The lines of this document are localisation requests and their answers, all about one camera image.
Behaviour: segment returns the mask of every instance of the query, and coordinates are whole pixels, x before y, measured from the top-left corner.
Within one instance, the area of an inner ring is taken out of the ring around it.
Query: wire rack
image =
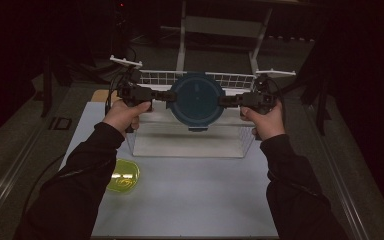
[[[174,82],[188,72],[140,70],[140,84],[173,85]],[[254,87],[255,75],[205,72],[216,80],[222,88],[247,89]]]

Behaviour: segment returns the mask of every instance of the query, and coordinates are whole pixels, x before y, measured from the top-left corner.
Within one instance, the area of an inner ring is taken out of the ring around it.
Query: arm
[[[348,239],[307,158],[295,154],[282,123],[280,103],[266,115],[242,108],[253,121],[267,157],[267,201],[281,239]]]
[[[115,102],[95,131],[70,154],[67,164],[41,188],[21,219],[14,239],[90,239],[99,204],[116,163],[124,130],[149,103],[127,108]]]

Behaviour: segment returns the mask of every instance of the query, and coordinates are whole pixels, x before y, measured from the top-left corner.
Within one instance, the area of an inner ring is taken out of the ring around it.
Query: yellow plate
[[[125,159],[117,159],[107,189],[127,193],[135,187],[139,179],[139,173],[139,167],[135,162]]]

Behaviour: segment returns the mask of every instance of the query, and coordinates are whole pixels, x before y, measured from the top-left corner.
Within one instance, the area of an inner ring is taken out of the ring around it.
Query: black sleeve
[[[80,143],[67,164],[41,188],[14,239],[90,239],[123,136],[106,123]]]
[[[267,157],[267,200],[280,239],[348,239],[330,210],[307,158],[295,154],[287,135],[261,143]]]

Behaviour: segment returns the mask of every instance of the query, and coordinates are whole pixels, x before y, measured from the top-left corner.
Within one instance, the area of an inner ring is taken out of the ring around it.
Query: white table
[[[103,103],[87,103],[67,151],[103,116]],[[259,144],[245,158],[198,159],[133,157],[124,142],[117,157],[138,164],[139,181],[128,194],[105,193],[92,237],[277,238]]]

